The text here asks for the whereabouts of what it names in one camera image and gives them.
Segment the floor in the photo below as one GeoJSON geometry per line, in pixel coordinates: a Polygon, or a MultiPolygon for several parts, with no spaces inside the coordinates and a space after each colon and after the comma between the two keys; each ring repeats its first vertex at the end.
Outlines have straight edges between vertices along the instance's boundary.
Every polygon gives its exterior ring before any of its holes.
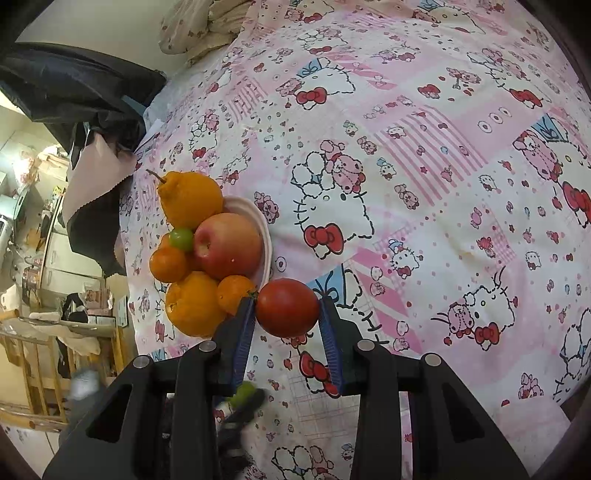
{"type": "Polygon", "coordinates": [[[58,434],[5,425],[2,425],[2,428],[17,448],[18,453],[22,455],[35,473],[41,477],[58,449],[58,434]]]}

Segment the silver bolt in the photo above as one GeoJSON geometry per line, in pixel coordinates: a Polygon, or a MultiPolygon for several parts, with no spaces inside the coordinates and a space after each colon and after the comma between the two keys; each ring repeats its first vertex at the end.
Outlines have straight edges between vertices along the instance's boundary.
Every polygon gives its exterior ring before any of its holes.
{"type": "Polygon", "coordinates": [[[375,343],[373,343],[371,340],[367,340],[367,339],[363,339],[360,340],[359,342],[357,342],[357,348],[359,350],[363,350],[364,352],[370,352],[371,350],[373,350],[375,347],[375,343]]]}
{"type": "Polygon", "coordinates": [[[147,367],[150,364],[150,358],[148,355],[140,355],[134,359],[135,368],[147,367]]]}
{"type": "Polygon", "coordinates": [[[216,342],[214,342],[213,340],[205,340],[204,342],[201,342],[199,344],[199,349],[202,352],[213,352],[217,347],[216,342]]]}
{"type": "Polygon", "coordinates": [[[431,367],[439,367],[441,365],[441,357],[435,353],[428,353],[425,356],[425,363],[431,367]]]}

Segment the hello kitty tablecloth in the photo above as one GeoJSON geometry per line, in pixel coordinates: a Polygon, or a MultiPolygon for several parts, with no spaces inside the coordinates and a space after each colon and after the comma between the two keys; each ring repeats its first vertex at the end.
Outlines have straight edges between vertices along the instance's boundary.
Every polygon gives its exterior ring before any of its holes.
{"type": "MultiPolygon", "coordinates": [[[[148,268],[168,226],[147,168],[201,171],[263,212],[274,277],[393,352],[442,355],[534,470],[591,365],[590,103],[540,23],[513,0],[257,0],[167,89],[121,201],[140,353],[200,341],[148,268]]],[[[348,478],[359,399],[339,397],[318,328],[257,328],[246,370],[269,397],[244,478],[348,478]]],[[[404,398],[401,415],[409,478],[404,398]]]]}

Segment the hello kitty print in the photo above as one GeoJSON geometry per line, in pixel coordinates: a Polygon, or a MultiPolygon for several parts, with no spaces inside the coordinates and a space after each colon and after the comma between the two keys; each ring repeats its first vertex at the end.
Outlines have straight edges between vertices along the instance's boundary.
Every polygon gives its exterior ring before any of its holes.
{"type": "MultiPolygon", "coordinates": [[[[140,353],[201,340],[167,320],[149,270],[170,228],[146,169],[193,170],[263,213],[272,278],[330,296],[392,353],[437,352],[495,421],[559,409],[588,377],[590,103],[517,1],[254,2],[231,45],[166,89],[120,209],[140,353]]],[[[245,378],[268,390],[245,479],[350,476],[358,404],[317,326],[257,328],[245,378]]],[[[401,420],[412,478],[404,405],[401,420]]]]}

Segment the white cabinet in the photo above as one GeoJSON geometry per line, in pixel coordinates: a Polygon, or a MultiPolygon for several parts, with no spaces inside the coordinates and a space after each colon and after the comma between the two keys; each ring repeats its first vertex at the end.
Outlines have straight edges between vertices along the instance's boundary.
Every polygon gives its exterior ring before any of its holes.
{"type": "Polygon", "coordinates": [[[70,248],[69,238],[56,232],[53,232],[49,237],[45,267],[87,277],[100,278],[103,276],[100,265],[95,260],[74,253],[70,248]]]}
{"type": "Polygon", "coordinates": [[[70,293],[84,291],[84,287],[98,289],[100,280],[98,278],[88,278],[81,275],[74,275],[52,268],[45,268],[41,278],[41,289],[68,295],[70,293]]]}

